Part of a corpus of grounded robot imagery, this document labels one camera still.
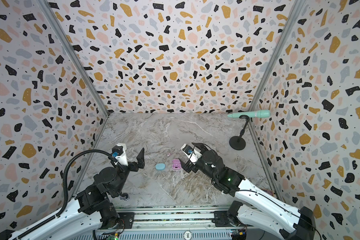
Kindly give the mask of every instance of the teal microphone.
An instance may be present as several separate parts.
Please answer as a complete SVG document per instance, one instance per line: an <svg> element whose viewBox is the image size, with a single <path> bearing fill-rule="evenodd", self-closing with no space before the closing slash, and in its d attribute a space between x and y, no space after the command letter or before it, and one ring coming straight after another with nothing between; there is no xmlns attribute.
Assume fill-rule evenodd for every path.
<svg viewBox="0 0 360 240"><path fill-rule="evenodd" d="M241 115L247 115L250 118L268 118L271 115L269 110L257 110L253 112L230 113L229 118L239 118Z"/></svg>

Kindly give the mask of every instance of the gray marble floor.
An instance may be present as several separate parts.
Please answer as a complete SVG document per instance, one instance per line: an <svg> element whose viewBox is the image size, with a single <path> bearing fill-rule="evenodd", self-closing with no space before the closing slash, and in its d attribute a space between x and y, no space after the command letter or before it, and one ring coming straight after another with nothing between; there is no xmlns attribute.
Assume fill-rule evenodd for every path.
<svg viewBox="0 0 360 240"><path fill-rule="evenodd" d="M198 171L187 173L172 170L172 160L179 157L184 143L202 142L217 151L224 164L255 185L269 189L264 170L256 152L249 130L243 138L246 148L237 151L229 146L229 138L238 135L244 125L242 119L230 119L226 114L138 114L113 113L106 125L98 149L110 152L117 143L127 145L127 157L136 161L141 148L145 148L145 168L131 172L123 192L128 201L111 199L115 206L174 206L174 205L229 205L234 198L215 189L210 179ZM157 171L155 165L163 162L165 170ZM88 166L79 191L93 182L93 175L111 166L106 156L95 154Z"/></svg>

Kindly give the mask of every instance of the mint green microphone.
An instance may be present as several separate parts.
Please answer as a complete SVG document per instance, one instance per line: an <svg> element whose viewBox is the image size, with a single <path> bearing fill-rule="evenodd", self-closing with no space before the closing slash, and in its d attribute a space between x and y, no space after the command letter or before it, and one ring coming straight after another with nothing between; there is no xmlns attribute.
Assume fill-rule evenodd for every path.
<svg viewBox="0 0 360 240"><path fill-rule="evenodd" d="M239 118L241 115L247 115L250 118L268 118L271 115L269 110L257 110L253 112L230 113L229 118Z"/></svg>
<svg viewBox="0 0 360 240"><path fill-rule="evenodd" d="M229 118L245 118L246 122L244 128L240 131L240 136L233 136L229 139L229 145L235 150L243 150L245 148L245 140L242 138L245 128L248 125L250 118L268 118L271 115L269 110L258 110L253 112L230 113Z"/></svg>

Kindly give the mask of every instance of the terrazzo pattern wall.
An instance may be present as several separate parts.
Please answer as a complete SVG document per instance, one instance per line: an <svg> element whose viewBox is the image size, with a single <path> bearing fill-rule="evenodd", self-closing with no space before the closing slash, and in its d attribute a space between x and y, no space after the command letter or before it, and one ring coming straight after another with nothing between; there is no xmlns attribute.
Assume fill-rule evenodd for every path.
<svg viewBox="0 0 360 240"><path fill-rule="evenodd" d="M0 232L61 207L105 118L35 3L0 1Z"/></svg>
<svg viewBox="0 0 360 240"><path fill-rule="evenodd" d="M360 0L309 1L272 72L254 123L282 198L360 239Z"/></svg>
<svg viewBox="0 0 360 240"><path fill-rule="evenodd" d="M249 108L294 1L50 2L110 112L225 113Z"/></svg>

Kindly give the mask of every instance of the wall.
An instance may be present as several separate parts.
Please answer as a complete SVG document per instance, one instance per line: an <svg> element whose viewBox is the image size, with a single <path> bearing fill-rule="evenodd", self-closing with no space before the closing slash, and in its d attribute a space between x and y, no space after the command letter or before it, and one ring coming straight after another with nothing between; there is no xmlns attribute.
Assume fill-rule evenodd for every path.
<svg viewBox="0 0 360 240"><path fill-rule="evenodd" d="M360 239L360 1L309 1L267 81L255 131L283 199Z"/></svg>
<svg viewBox="0 0 360 240"><path fill-rule="evenodd" d="M249 108L294 1L51 0L111 112Z"/></svg>
<svg viewBox="0 0 360 240"><path fill-rule="evenodd" d="M0 1L0 232L61 207L66 163L105 120L34 4ZM69 189L85 160L71 168Z"/></svg>

